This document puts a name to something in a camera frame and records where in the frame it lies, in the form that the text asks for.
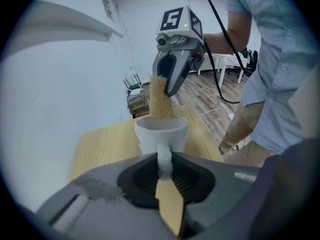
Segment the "white table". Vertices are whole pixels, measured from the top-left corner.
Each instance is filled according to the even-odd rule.
[[[220,75],[220,79],[219,79],[219,87],[222,86],[222,82],[224,80],[224,76],[225,76],[225,71],[226,71],[226,67],[227,66],[237,66],[240,67],[239,61],[237,59],[237,57],[235,55],[231,55],[231,54],[217,54],[217,53],[212,53],[212,57],[213,59],[215,59],[214,64],[217,65],[217,71],[220,71],[220,68],[222,68],[221,70],[221,75]],[[247,62],[248,59],[244,58],[243,56],[240,56],[241,58],[241,62],[243,64],[244,67],[247,66]],[[205,69],[205,68],[210,68],[213,69],[209,60],[209,56],[207,53],[204,54],[204,61],[198,71],[198,75],[200,75],[201,69]],[[239,84],[241,81],[241,78],[244,74],[244,71],[241,69],[239,78],[237,83]]]

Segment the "light wood tabletop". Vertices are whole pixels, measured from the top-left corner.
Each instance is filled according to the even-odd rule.
[[[188,120],[188,139],[185,153],[191,156],[223,162],[205,124],[189,105],[174,108],[176,116]],[[107,164],[141,156],[135,134],[135,122],[141,117],[85,133],[77,146],[70,179]]]

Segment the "shirt sleeve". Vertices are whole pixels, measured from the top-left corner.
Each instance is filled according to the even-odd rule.
[[[223,0],[226,10],[230,13],[248,14],[249,12],[242,5],[240,0]]]

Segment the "mug handle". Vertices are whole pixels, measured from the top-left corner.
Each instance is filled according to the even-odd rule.
[[[158,176],[159,178],[171,178],[173,172],[172,154],[166,144],[158,144],[156,147],[158,153]]]

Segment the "khaki pants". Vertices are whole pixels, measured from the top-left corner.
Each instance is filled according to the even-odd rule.
[[[246,107],[243,107],[241,102],[226,130],[220,147],[231,149],[235,144],[249,136],[259,120],[263,107],[264,102],[250,104]],[[275,154],[252,140],[237,152],[226,157],[225,161],[233,165],[262,167],[266,158]]]

